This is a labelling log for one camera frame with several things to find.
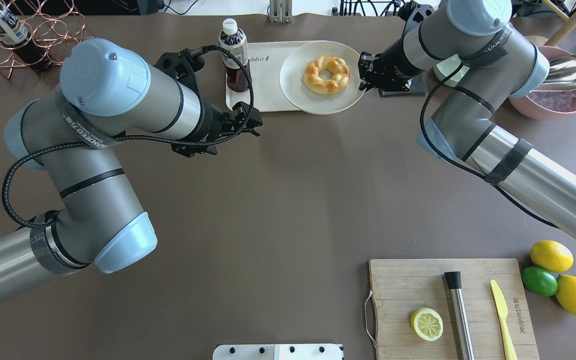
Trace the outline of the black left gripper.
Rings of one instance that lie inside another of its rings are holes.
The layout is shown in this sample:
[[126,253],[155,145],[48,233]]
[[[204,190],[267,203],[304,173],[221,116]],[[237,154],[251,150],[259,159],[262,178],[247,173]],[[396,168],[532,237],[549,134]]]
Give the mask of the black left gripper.
[[[255,137],[261,136],[258,128],[263,126],[262,116],[259,111],[251,111],[247,117],[247,113],[250,110],[250,106],[247,103],[242,101],[235,103],[231,114],[222,112],[219,107],[209,101],[201,100],[199,103],[201,104],[201,111],[197,126],[189,135],[180,139],[182,142],[214,142],[242,128],[242,133],[249,133]],[[174,153],[187,158],[204,153],[217,154],[217,146],[215,145],[171,144],[170,146]]]

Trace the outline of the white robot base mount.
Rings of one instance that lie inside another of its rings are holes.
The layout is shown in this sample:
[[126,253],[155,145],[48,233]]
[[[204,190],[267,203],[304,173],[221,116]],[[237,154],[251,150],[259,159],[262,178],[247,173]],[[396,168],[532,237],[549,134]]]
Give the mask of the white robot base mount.
[[343,360],[342,344],[326,342],[281,344],[222,344],[213,360]]

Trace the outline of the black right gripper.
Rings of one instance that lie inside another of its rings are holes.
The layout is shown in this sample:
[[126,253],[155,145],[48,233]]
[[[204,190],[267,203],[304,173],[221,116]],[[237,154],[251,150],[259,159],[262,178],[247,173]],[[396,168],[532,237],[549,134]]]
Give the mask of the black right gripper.
[[358,73],[361,82],[359,91],[383,89],[395,81],[406,82],[414,77],[414,67],[407,60],[403,50],[403,39],[375,57],[366,51],[359,54]]

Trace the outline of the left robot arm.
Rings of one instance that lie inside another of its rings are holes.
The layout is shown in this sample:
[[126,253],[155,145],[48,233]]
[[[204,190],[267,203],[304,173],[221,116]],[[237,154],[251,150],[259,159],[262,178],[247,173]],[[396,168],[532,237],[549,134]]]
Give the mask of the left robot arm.
[[[170,144],[192,157],[262,125],[253,103],[232,112],[203,98],[195,73],[202,56],[219,51],[251,81],[246,65],[226,48],[207,45],[163,54],[156,65],[107,39],[78,43],[64,60],[54,91],[26,105],[6,126],[17,161],[3,180],[1,198],[18,230],[0,239],[0,302],[46,281],[96,265],[120,271],[158,243],[113,147],[142,139]],[[64,208],[32,220],[14,212],[10,185],[23,165],[46,170]]]

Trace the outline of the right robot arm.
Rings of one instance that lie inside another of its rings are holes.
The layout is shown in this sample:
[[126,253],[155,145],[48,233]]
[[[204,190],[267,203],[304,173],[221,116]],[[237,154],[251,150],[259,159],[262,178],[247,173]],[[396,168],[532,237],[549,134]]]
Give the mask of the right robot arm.
[[507,98],[546,80],[549,62],[510,25],[509,0],[444,0],[379,54],[359,56],[359,89],[405,85],[457,55],[468,68],[449,96],[421,120],[419,141],[484,180],[526,214],[576,239],[576,175],[490,118]]

